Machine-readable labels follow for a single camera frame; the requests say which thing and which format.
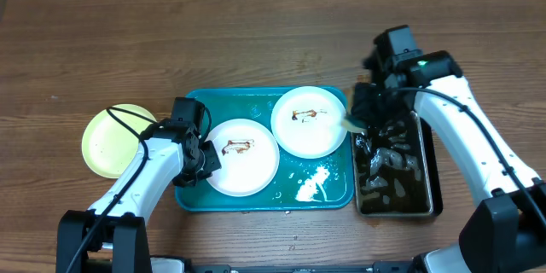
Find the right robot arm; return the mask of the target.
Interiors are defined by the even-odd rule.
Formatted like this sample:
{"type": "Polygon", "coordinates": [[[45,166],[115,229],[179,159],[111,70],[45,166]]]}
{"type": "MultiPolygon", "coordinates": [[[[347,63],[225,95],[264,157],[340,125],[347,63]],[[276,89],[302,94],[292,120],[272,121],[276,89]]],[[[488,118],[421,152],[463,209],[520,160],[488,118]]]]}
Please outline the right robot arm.
{"type": "Polygon", "coordinates": [[[355,86],[351,130],[383,126],[403,107],[439,136],[476,208],[457,243],[415,258],[418,272],[522,272],[545,264],[545,182],[502,139],[446,51],[363,61],[370,84],[355,86]]]}

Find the green yellow sponge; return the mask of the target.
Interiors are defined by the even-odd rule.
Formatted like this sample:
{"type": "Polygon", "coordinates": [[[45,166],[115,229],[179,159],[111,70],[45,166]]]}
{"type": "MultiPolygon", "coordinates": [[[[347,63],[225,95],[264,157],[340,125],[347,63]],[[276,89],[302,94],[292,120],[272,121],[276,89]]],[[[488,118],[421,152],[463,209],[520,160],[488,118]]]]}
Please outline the green yellow sponge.
{"type": "Polygon", "coordinates": [[[340,124],[350,133],[364,133],[368,129],[368,125],[365,122],[349,113],[344,116],[340,124]]]}

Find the yellow-green plate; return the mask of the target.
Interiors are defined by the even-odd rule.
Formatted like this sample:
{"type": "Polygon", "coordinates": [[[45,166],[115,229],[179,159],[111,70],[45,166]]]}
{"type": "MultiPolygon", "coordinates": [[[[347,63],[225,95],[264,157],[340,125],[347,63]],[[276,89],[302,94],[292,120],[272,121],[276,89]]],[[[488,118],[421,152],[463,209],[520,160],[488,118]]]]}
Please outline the yellow-green plate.
{"type": "MultiPolygon", "coordinates": [[[[112,113],[131,129],[140,134],[155,117],[145,108],[134,104],[114,105],[145,117],[113,110],[112,113]]],[[[131,163],[138,150],[139,141],[125,127],[115,121],[106,110],[102,110],[87,125],[81,142],[86,165],[97,175],[119,178],[131,163]]]]}

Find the white plate bottom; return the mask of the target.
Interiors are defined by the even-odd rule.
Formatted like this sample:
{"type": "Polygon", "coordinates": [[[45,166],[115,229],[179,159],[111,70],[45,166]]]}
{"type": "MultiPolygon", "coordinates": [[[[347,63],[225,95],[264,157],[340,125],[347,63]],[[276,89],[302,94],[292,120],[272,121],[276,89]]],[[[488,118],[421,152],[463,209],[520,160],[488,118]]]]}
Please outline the white plate bottom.
{"type": "Polygon", "coordinates": [[[254,195],[272,182],[280,151],[272,133],[250,119],[231,119],[212,129],[208,138],[221,167],[207,179],[218,192],[234,197],[254,195]]]}

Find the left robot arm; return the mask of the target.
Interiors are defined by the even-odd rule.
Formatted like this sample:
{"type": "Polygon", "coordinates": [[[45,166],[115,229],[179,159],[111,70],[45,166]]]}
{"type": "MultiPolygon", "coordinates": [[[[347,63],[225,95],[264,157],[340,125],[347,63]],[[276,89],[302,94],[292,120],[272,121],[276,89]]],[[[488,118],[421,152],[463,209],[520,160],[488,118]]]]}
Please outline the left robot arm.
{"type": "Polygon", "coordinates": [[[178,117],[141,133],[136,156],[112,188],[90,209],[62,217],[56,271],[186,271],[182,258],[151,255],[146,223],[170,183],[192,187],[219,169],[215,148],[200,130],[199,119],[178,117]]]}

